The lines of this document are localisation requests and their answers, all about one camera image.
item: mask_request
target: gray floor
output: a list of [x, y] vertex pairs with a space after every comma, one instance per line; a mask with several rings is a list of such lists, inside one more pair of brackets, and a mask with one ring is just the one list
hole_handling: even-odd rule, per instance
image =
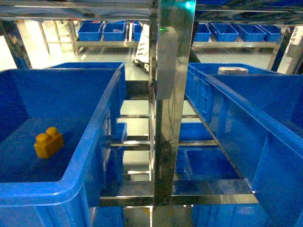
[[[52, 65], [64, 62], [78, 62], [78, 61], [124, 61], [126, 62], [126, 79], [127, 80], [147, 80], [148, 75], [140, 68], [133, 64], [133, 57], [135, 55], [134, 48], [87, 48], [80, 51], [78, 55], [74, 55], [70, 44], [50, 44], [50, 54], [48, 54], [44, 42], [42, 40], [41, 32], [38, 23], [35, 21], [26, 21], [19, 23], [21, 35], [23, 37], [30, 61], [34, 69], [42, 69]], [[56, 35], [51, 22], [45, 22], [45, 34], [49, 41], [56, 41]], [[61, 34], [66, 34], [66, 24], [58, 23]], [[63, 41], [68, 41], [67, 37], [62, 38]], [[16, 68], [15, 63], [10, 55], [9, 49], [5, 40], [0, 37], [0, 70]], [[201, 62], [238, 62], [250, 64], [260, 68], [267, 68], [271, 57], [271, 51], [262, 50], [235, 50], [235, 49], [194, 49]], [[284, 64], [287, 66], [288, 59], [284, 59]], [[193, 114], [193, 110], [185, 102], [184, 114]], [[147, 101], [125, 101], [121, 110], [121, 114], [148, 114]], [[145, 135], [148, 133], [147, 119], [120, 119], [120, 122], [127, 122], [128, 135]], [[183, 119], [182, 122], [198, 121], [197, 119]], [[148, 171], [148, 152], [137, 151], [125, 152], [124, 164], [125, 171]], [[134, 176], [132, 180], [148, 180], [145, 176]], [[183, 211], [177, 210], [175, 215], [175, 226], [184, 227], [190, 226], [190, 209]], [[128, 219], [126, 226], [149, 226], [149, 214], [144, 209], [127, 209], [125, 216]]]

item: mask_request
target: yellow toy block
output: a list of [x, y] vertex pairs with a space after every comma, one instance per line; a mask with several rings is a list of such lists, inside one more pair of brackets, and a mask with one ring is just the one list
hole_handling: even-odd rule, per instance
[[64, 146], [63, 135], [55, 127], [50, 127], [46, 133], [37, 135], [36, 141], [34, 147], [40, 158], [48, 159]]

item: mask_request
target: shelving unit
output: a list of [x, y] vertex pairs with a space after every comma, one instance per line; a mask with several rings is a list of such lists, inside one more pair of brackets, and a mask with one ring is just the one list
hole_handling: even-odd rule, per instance
[[[131, 140], [120, 142], [115, 141], [113, 146], [126, 146], [129, 149], [136, 147], [148, 148], [150, 150], [150, 181], [132, 182], [108, 185], [104, 194], [100, 197], [100, 206], [153, 206], [152, 222], [153, 227], [172, 226], [171, 207], [174, 205], [191, 204], [235, 204], [235, 203], [258, 203], [254, 194], [248, 189], [244, 179], [236, 183], [230, 181], [227, 184], [233, 194], [212, 193], [219, 191], [216, 184], [209, 184], [207, 181], [174, 181], [175, 162], [178, 146], [207, 146], [209, 141], [179, 142], [179, 131], [183, 116], [183, 100], [187, 76], [188, 57], [190, 52], [191, 32], [194, 19], [203, 23], [222, 21], [232, 23], [268, 23], [288, 25], [282, 29], [283, 39], [281, 43], [250, 43], [251, 47], [274, 48], [268, 69], [277, 71], [278, 66], [285, 53], [294, 28], [292, 26], [303, 24], [303, 8], [301, 7], [267, 7], [260, 1], [252, 0], [250, 4], [246, 0], [232, 0], [226, 6], [196, 5], [194, 0], [180, 2], [177, 0], [150, 3], [101, 3], [101, 2], [61, 2], [61, 1], [29, 1], [29, 0], [3, 0], [0, 6], [24, 7], [27, 13], [16, 14], [1, 12], [0, 17], [25, 19], [43, 18], [45, 20], [73, 19], [75, 16], [56, 14], [32, 14], [31, 9], [60, 8], [73, 9], [81, 14], [78, 19], [90, 20], [140, 20], [148, 21], [150, 25], [150, 74], [149, 82], [136, 81], [127, 83], [128, 100], [149, 100], [149, 115], [124, 115], [124, 118], [148, 118], [149, 136], [141, 137], [142, 140]], [[92, 9], [140, 9], [144, 13], [127, 14], [117, 16], [114, 14], [94, 14]], [[207, 11], [197, 14], [196, 11]], [[158, 58], [156, 60], [156, 32], [159, 22], [158, 36]], [[12, 48], [10, 33], [18, 34], [14, 22], [3, 22], [10, 24], [12, 30], [0, 23], [0, 34], [6, 38], [8, 46], [16, 61], [18, 68], [30, 68], [28, 56], [23, 53], [23, 58]], [[203, 47], [240, 47], [242, 43], [219, 43], [206, 42], [195, 43], [194, 46]], [[80, 46], [127, 46], [136, 45], [129, 42], [80, 42], [72, 41], [75, 51]], [[297, 59], [297, 72], [302, 68], [302, 61]]]

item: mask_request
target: storage shelf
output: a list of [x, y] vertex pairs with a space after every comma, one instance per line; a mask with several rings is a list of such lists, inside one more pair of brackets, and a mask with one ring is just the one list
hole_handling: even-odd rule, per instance
[[201, 48], [275, 48], [275, 42], [244, 42], [240, 38], [236, 42], [194, 42], [193, 47]]
[[138, 47], [139, 42], [135, 41], [79, 41], [75, 43], [80, 47]]

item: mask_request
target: blue plastic bin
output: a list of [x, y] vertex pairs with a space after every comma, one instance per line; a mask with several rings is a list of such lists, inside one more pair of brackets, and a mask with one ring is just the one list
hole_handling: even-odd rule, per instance
[[223, 5], [230, 0], [197, 0], [197, 4], [204, 4], [204, 5]]
[[244, 42], [262, 42], [266, 33], [256, 25], [232, 25]]
[[281, 29], [277, 26], [274, 25], [258, 25], [260, 29], [262, 29], [266, 35], [264, 40], [266, 42], [277, 42], [279, 37], [280, 37], [280, 33], [281, 33]]
[[252, 67], [246, 64], [236, 63], [191, 63], [187, 72], [187, 83], [185, 94], [199, 114], [207, 119], [211, 118], [210, 85], [204, 74], [217, 75], [220, 67], [243, 67], [249, 70], [249, 74], [278, 74], [268, 70]]
[[80, 41], [100, 41], [102, 23], [83, 23], [78, 31]]
[[104, 41], [124, 41], [125, 40], [125, 28], [126, 23], [122, 24], [106, 24], [104, 31], [103, 31], [103, 37]]
[[[239, 178], [219, 148], [182, 149], [186, 156], [183, 180]], [[195, 227], [273, 227], [260, 204], [195, 205], [192, 220]]]
[[[117, 124], [117, 134], [114, 141], [127, 140], [126, 123]], [[126, 147], [111, 148], [106, 168], [106, 182], [123, 182], [123, 156]]]
[[142, 32], [142, 27], [141, 25], [136, 25], [134, 24], [134, 41], [140, 41], [140, 36]]
[[302, 0], [281, 0], [271, 3], [270, 6], [301, 6], [303, 7]]
[[205, 121], [272, 221], [301, 226], [303, 76], [208, 75], [204, 67], [212, 65], [189, 71], [208, 86]]
[[186, 168], [184, 180], [238, 179], [223, 152], [214, 147], [179, 148], [184, 152]]
[[195, 205], [195, 227], [274, 227], [260, 204]]
[[[193, 140], [212, 140], [212, 136], [209, 134], [207, 129], [202, 123], [189, 122], [181, 123], [180, 128], [180, 141], [193, 141]], [[176, 161], [176, 173], [183, 174], [187, 165], [185, 157], [185, 148], [190, 147], [179, 147]]]
[[120, 117], [120, 110], [126, 96], [125, 63], [123, 62], [67, 62], [50, 67], [50, 69], [119, 69], [121, 78], [118, 85], [116, 100], [116, 118]]
[[209, 28], [218, 42], [235, 42], [239, 35], [230, 24], [210, 23]]
[[195, 42], [208, 42], [211, 36], [211, 32], [206, 24], [199, 24], [198, 30], [195, 36]]
[[124, 227], [123, 207], [98, 207], [93, 227]]
[[[7, 70], [0, 73], [2, 227], [86, 227], [105, 187], [107, 138], [121, 71]], [[65, 146], [49, 159], [36, 135], [55, 126]]]

